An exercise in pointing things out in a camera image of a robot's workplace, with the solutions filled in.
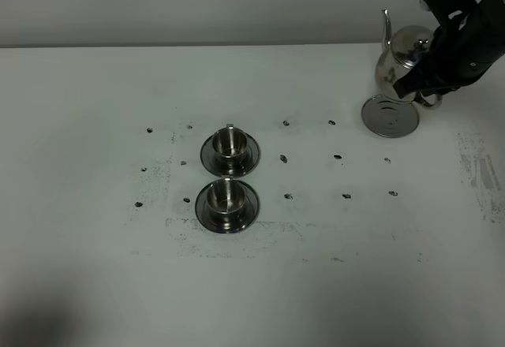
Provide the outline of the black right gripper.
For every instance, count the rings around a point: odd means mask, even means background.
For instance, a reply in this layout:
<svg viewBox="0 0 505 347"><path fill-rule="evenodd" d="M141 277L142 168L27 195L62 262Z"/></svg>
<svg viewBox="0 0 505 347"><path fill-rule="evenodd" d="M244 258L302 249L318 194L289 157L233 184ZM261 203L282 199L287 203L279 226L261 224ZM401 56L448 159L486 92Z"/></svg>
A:
<svg viewBox="0 0 505 347"><path fill-rule="evenodd" d="M478 81L504 55L504 0L422 0L440 26L427 55L393 84L400 99Z"/></svg>

